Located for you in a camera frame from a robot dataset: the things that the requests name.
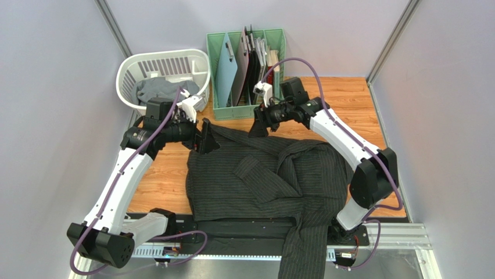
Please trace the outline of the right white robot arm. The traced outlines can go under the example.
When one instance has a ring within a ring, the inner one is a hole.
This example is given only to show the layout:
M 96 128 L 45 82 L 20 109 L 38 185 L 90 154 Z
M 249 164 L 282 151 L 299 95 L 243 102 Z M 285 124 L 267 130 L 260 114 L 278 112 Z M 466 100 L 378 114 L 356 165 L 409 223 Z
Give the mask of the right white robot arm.
M 345 124 L 322 97 L 310 98 L 298 77 L 281 84 L 283 98 L 277 101 L 272 85 L 259 81 L 254 95 L 262 103 L 254 109 L 250 137 L 266 137 L 280 123 L 295 121 L 325 139 L 353 168 L 351 198 L 331 221 L 329 236 L 337 243 L 351 239 L 359 226 L 381 207 L 391 193 L 398 193 L 397 156 L 391 148 L 380 149 Z

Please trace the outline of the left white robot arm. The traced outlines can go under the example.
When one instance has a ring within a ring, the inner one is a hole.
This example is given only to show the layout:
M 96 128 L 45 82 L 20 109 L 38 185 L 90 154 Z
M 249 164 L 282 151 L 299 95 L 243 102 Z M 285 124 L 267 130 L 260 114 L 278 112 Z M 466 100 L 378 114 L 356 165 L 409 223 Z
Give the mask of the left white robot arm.
M 130 224 L 124 219 L 138 184 L 166 144 L 180 142 L 199 154 L 220 147 L 207 119 L 197 128 L 196 108 L 201 102 L 198 96 L 178 103 L 165 98 L 148 101 L 145 115 L 124 133 L 116 165 L 98 201 L 84 221 L 71 223 L 67 230 L 74 255 L 120 269 L 138 246 L 161 237 L 176 238 L 177 219 L 171 211 L 155 208 Z

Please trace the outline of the black pinstriped long sleeve shirt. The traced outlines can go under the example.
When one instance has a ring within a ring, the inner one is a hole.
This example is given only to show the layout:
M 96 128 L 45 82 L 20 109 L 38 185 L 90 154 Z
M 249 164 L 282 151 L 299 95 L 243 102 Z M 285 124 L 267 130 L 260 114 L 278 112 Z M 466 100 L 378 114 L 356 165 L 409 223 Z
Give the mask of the black pinstriped long sleeve shirt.
M 186 194 L 197 221 L 292 217 L 279 278 L 323 278 L 331 220 L 347 201 L 353 169 L 329 143 L 250 138 L 213 125 L 219 148 L 189 154 Z

